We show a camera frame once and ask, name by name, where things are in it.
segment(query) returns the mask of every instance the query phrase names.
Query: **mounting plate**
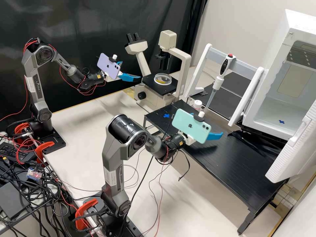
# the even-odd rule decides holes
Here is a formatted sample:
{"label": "mounting plate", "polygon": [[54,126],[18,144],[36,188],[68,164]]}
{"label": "mounting plate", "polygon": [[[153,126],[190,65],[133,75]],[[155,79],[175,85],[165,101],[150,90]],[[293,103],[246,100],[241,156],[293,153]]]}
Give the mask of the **mounting plate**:
{"label": "mounting plate", "polygon": [[35,139],[37,139],[38,141],[43,142],[43,143],[45,143],[45,142],[54,142],[55,143],[55,145],[50,146],[50,147],[43,150],[43,153],[45,155],[66,146],[66,142],[61,138],[61,136],[58,134],[58,132],[54,128],[53,128],[52,133],[49,134],[48,136],[39,137],[39,138],[35,138]]}
{"label": "mounting plate", "polygon": [[[92,213],[92,212],[97,212],[97,211],[100,211],[104,206],[106,206],[104,204],[104,201],[100,198],[100,197],[91,197],[87,200],[84,201],[85,202],[88,202],[90,201],[91,199],[94,199],[96,198],[98,200],[98,203],[93,206],[93,207],[90,207],[87,212],[88,213]],[[106,223],[109,219],[109,215],[107,214],[103,214],[102,216],[92,216],[93,220],[95,221],[95,223],[99,223],[102,225],[101,222],[103,223]],[[117,218],[117,223],[111,223],[112,226],[115,226],[114,228],[107,228],[106,231],[104,231],[104,228],[103,228],[103,232],[105,233],[106,236],[108,237],[118,237],[119,236],[119,231],[120,231],[120,228],[122,226],[123,222],[122,222],[122,218]],[[123,229],[123,234],[122,236],[124,237],[144,237],[142,235],[142,233],[139,231],[139,229],[134,225],[134,223],[129,219],[129,217],[126,218],[126,225]]]}

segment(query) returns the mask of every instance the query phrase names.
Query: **label sticker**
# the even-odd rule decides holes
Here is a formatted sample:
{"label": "label sticker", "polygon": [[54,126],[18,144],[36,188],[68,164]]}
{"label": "label sticker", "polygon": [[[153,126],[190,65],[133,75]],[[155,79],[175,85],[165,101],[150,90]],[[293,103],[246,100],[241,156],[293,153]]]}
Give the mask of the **label sticker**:
{"label": "label sticker", "polygon": [[25,76],[25,75],[24,75],[24,78],[25,78],[25,81],[26,81],[26,85],[27,85],[28,90],[29,90],[31,93],[35,93],[36,90],[35,90],[35,85],[34,85],[34,82],[33,82],[33,78],[27,77],[27,76]]}
{"label": "label sticker", "polygon": [[104,176],[105,176],[105,181],[110,185],[110,186],[115,186],[117,184],[116,182],[116,171],[108,171],[104,166]]}

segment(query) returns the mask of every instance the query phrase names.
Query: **black backdrop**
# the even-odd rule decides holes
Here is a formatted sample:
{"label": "black backdrop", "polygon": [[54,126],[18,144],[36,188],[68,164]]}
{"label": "black backdrop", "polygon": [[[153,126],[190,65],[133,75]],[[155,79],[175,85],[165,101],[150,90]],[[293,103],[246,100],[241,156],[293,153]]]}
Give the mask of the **black backdrop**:
{"label": "black backdrop", "polygon": [[[126,33],[139,32],[148,42],[145,57],[152,72],[158,70],[160,31],[177,33],[177,47],[192,52],[205,0],[3,0],[0,1],[0,119],[19,111],[25,103],[22,49],[31,37],[51,43],[71,64],[98,71],[97,56],[117,54],[123,72],[141,75],[136,57],[124,49]],[[170,71],[179,69],[171,59]],[[133,84],[121,80],[80,95],[60,78],[56,63],[39,69],[45,100],[52,112],[79,104]],[[27,108],[0,123],[30,116]]]}

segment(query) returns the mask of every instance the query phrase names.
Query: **microscope focus knob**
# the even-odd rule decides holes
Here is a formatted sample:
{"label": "microscope focus knob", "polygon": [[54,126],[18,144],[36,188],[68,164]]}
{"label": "microscope focus knob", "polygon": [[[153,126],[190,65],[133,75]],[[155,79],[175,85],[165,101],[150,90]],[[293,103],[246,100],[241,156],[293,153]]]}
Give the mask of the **microscope focus knob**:
{"label": "microscope focus knob", "polygon": [[146,93],[145,93],[145,92],[139,92],[139,93],[137,94],[137,97],[138,97],[139,99],[145,99],[145,98],[146,98]]}

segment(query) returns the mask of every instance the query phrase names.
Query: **table surface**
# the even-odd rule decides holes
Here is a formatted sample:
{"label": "table surface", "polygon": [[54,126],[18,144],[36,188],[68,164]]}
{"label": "table surface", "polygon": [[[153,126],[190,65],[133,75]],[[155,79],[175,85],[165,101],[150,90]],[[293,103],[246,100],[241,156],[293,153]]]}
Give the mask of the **table surface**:
{"label": "table surface", "polygon": [[[145,116],[160,131],[165,132],[171,115],[175,114],[178,108],[198,114],[195,109],[180,100]],[[164,114],[170,114],[170,118],[164,118]],[[204,144],[195,142],[191,146],[185,146],[184,150],[255,213],[284,183],[274,184],[265,177],[274,160],[271,157],[263,157],[244,142],[228,136],[230,132],[207,116],[205,121],[211,125],[212,132],[224,132],[222,138],[206,141]],[[177,131],[170,125],[167,133],[174,134]]]}
{"label": "table surface", "polygon": [[[45,155],[45,158],[64,181],[74,199],[93,195],[104,185],[101,153],[106,138],[105,127],[113,116],[120,113],[142,124],[147,112],[127,94],[117,92],[53,114],[53,126],[67,145]],[[124,164],[135,166],[139,153],[140,151]],[[148,166],[150,157],[146,150],[139,155],[137,171],[140,178]],[[129,212],[129,218],[142,232],[153,225],[157,216],[156,203],[148,188],[148,182],[159,174],[161,169],[160,164],[152,162]],[[132,168],[125,166],[125,179],[131,177],[133,172]],[[172,166],[161,176],[163,199],[157,236],[193,236],[197,229],[202,236],[237,236],[236,226],[201,195],[203,190],[201,193],[193,191],[185,178],[178,182],[179,176],[181,175]],[[132,185],[136,178],[135,175],[125,186]],[[75,189],[65,182],[90,192]],[[151,188],[159,202],[162,188],[158,179],[151,182]],[[135,185],[126,189],[130,198],[135,190]],[[81,206],[83,200],[75,202]],[[157,225],[148,232],[148,236],[153,236],[156,229]]]}

